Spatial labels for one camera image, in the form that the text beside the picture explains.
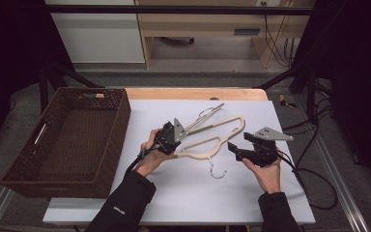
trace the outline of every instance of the gray floor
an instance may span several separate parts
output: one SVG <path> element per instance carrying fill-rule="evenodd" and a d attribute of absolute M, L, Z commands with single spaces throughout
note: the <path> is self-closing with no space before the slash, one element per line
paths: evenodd
<path fill-rule="evenodd" d="M 110 69 L 109 65 L 103 67 L 97 65 L 81 66 L 81 73 L 98 84 L 108 86 L 251 87 L 264 83 L 285 69 L 281 67 L 260 69 L 258 58 L 252 51 L 252 43 L 249 40 L 196 39 L 193 45 L 177 43 L 180 42 L 157 41 L 152 62 L 155 66 L 149 70 L 135 65 L 119 65 L 114 67 L 115 70 Z M 241 48 L 233 49 L 228 46 L 240 46 Z M 241 54 L 247 49 L 251 49 L 251 52 Z M 289 81 L 279 83 L 268 91 L 282 128 L 304 120 L 299 108 L 279 104 L 280 94 L 284 94 L 287 102 L 303 99 L 302 95 L 290 95 L 286 89 Z M 24 141 L 40 116 L 38 85 L 35 84 L 16 92 L 13 99 L 14 109 L 7 116 L 0 130 L 0 179 L 22 149 Z M 306 130 L 307 127 L 297 129 L 297 131 Z M 355 199 L 369 228 L 368 231 L 371 231 L 371 171 L 369 167 L 354 164 L 352 151 L 340 127 L 334 118 L 330 117 L 330 113 L 320 120 L 319 134 Z M 289 147 L 296 160 L 309 141 L 310 132 L 295 134 L 294 137 L 295 141 L 289 143 Z M 301 162 L 301 167 L 328 176 L 315 146 L 309 148 Z M 307 173 L 301 173 L 301 176 L 308 188 L 309 198 L 314 204 L 327 206 L 331 203 L 333 195 L 326 184 Z M 28 199 L 16 193 L 2 217 L 0 226 L 36 226 L 59 229 L 56 226 L 42 223 L 46 207 L 45 199 Z M 316 208 L 312 208 L 312 211 L 317 222 L 305 225 L 305 231 L 354 231 L 341 203 L 329 211 Z"/>

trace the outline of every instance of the person's right hand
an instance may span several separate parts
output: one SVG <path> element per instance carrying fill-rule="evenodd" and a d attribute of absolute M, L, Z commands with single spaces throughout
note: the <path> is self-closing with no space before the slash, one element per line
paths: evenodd
<path fill-rule="evenodd" d="M 281 192 L 281 159 L 278 158 L 269 166 L 259 167 L 252 163 L 249 159 L 243 159 L 243 164 L 251 170 L 258 180 L 263 191 L 268 194 Z"/>

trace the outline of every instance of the hanger hook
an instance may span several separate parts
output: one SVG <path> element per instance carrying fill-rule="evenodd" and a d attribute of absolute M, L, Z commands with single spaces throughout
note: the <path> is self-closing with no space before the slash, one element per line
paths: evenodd
<path fill-rule="evenodd" d="M 227 173 L 227 170 L 225 170 L 221 176 L 215 176 L 214 173 L 213 173 L 213 169 L 214 169 L 214 163 L 213 161 L 211 160 L 211 158 L 209 158 L 209 162 L 210 162 L 210 165 L 211 165 L 211 169 L 210 169 L 210 173 L 212 174 L 212 176 L 216 179 L 221 179 L 225 176 L 225 173 Z"/>

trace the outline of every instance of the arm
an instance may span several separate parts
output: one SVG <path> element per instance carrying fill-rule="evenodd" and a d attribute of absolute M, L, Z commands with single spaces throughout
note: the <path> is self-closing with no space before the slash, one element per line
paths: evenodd
<path fill-rule="evenodd" d="M 261 189 L 265 192 L 258 199 L 264 222 L 263 232 L 300 232 L 284 192 L 280 185 L 280 163 L 277 159 L 271 165 L 259 167 L 250 160 L 243 159 L 243 164 L 251 170 Z"/>
<path fill-rule="evenodd" d="M 148 142 L 141 145 L 146 149 L 153 144 L 158 130 L 152 130 Z M 156 186 L 147 176 L 162 162 L 173 158 L 158 150 L 151 151 L 137 163 L 123 182 L 113 191 L 89 224 L 86 232 L 135 232 L 146 206 L 151 202 Z"/>

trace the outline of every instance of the hand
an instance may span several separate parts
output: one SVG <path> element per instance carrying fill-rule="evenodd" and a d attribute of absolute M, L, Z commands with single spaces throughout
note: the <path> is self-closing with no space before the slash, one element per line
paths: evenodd
<path fill-rule="evenodd" d="M 156 138 L 158 130 L 152 130 L 150 133 L 149 141 L 141 144 L 141 150 L 150 148 Z M 147 177 L 152 171 L 156 170 L 162 162 L 165 160 L 171 160 L 174 158 L 174 152 L 169 156 L 163 154 L 157 149 L 151 151 L 147 156 L 144 157 L 137 165 L 134 167 L 134 170 L 140 175 Z"/>
<path fill-rule="evenodd" d="M 258 180 L 263 191 L 268 194 L 281 192 L 281 158 L 278 158 L 272 164 L 259 167 L 252 163 L 249 159 L 243 159 L 243 164 L 251 170 Z"/>

